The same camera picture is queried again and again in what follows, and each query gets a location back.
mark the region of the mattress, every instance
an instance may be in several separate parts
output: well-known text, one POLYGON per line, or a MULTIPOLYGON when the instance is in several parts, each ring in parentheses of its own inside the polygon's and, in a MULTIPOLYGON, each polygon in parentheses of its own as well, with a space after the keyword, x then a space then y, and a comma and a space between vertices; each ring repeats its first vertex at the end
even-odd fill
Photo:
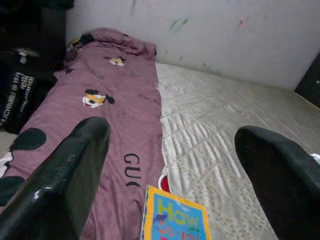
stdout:
POLYGON ((238 160, 234 136, 254 125, 316 153, 320 110, 291 91, 160 63, 156 69, 171 192, 206 207, 213 239, 277 239, 238 160))

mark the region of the cartoon duck print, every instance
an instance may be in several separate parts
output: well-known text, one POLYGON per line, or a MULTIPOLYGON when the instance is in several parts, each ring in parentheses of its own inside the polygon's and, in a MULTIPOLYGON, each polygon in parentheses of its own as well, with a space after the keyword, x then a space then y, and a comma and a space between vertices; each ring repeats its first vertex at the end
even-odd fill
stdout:
POLYGON ((127 61, 125 58, 122 56, 120 57, 104 57, 104 59, 108 59, 110 63, 113 65, 121 66, 123 67, 125 65, 125 62, 127 61))
POLYGON ((110 104, 114 104, 116 101, 113 97, 108 95, 99 95, 98 90, 87 89, 85 91, 86 96, 82 98, 83 105, 90 108, 100 107, 107 100, 110 104))

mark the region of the dark furniture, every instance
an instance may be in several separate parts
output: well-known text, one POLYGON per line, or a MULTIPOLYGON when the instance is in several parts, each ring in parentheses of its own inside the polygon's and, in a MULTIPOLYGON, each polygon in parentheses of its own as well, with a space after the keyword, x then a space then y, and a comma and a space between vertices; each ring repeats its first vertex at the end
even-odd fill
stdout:
POLYGON ((234 140, 278 238, 320 239, 320 165, 294 141, 260 127, 241 127, 234 140))
POLYGON ((96 196, 110 143, 101 117, 81 121, 0 214, 0 240, 76 240, 96 196))
POLYGON ((295 92, 320 108, 320 53, 296 87, 295 92))

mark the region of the black cabinet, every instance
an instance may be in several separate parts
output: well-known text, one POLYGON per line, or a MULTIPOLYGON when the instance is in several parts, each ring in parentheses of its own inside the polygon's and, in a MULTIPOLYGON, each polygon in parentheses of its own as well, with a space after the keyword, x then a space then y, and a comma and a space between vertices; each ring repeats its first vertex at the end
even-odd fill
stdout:
POLYGON ((296 87, 295 92, 320 108, 320 53, 296 87))

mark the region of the book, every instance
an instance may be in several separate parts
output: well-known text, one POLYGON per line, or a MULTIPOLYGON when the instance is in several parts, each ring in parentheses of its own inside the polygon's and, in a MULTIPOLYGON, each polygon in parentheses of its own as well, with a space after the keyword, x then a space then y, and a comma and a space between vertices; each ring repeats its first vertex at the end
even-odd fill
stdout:
POLYGON ((140 240, 211 240, 204 206, 147 186, 140 240))

